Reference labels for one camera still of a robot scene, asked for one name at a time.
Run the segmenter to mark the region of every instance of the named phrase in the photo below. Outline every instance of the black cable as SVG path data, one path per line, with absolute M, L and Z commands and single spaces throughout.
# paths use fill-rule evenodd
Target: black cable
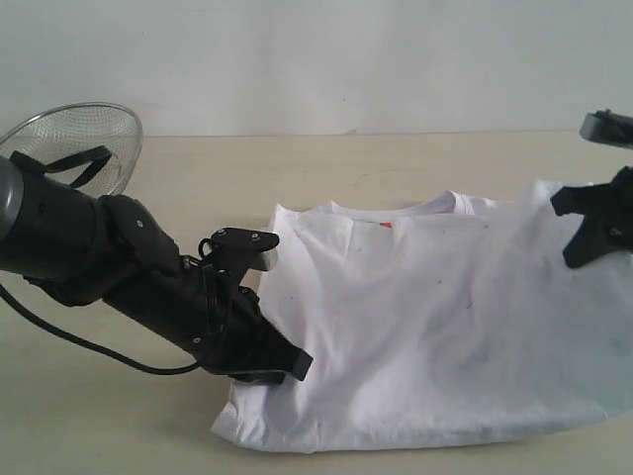
M 105 346 L 101 346 L 100 344 L 93 343 L 92 341 L 88 341 L 87 339 L 83 339 L 76 334 L 65 332 L 64 330 L 51 325 L 49 322 L 42 320 L 40 317 L 35 315 L 24 305 L 18 302 L 2 284 L 0 284 L 0 298 L 2 298 L 2 300 L 4 300 L 9 305 L 9 307 L 15 310 L 18 314 L 20 314 L 33 325 L 41 328 L 42 330 L 52 333 L 59 338 L 65 339 L 66 341 L 70 341 L 71 343 L 81 346 L 82 348 L 86 348 L 91 351 L 95 351 L 97 353 L 108 356 L 112 359 L 116 359 L 117 361 L 120 361 L 134 369 L 137 369 L 138 371 L 142 371 L 143 373 L 156 374 L 159 376 L 171 376 L 189 373 L 194 369 L 198 369 L 201 365 L 200 361 L 196 361 L 195 363 L 187 366 L 182 366 L 180 368 L 154 368 L 153 366 L 147 366 L 131 358 L 128 358 L 127 356 L 123 356 L 113 349 L 106 348 Z

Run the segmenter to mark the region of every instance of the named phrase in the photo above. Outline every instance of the metal mesh guard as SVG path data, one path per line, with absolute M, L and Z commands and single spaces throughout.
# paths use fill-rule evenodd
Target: metal mesh guard
M 138 116 L 123 106 L 82 103 L 39 114 L 0 139 L 0 155 L 18 150 L 51 163 L 78 151 L 104 145 L 112 153 L 108 164 L 80 190 L 90 196 L 121 193 L 134 171 L 142 145 Z M 51 178 L 70 183 L 87 165 L 55 173 Z

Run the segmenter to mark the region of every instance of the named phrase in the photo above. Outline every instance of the white wall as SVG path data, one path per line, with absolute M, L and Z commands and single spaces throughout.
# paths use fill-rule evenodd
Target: white wall
M 84 100 L 149 135 L 575 129 L 633 114 L 633 1 L 1 0 L 0 131 Z

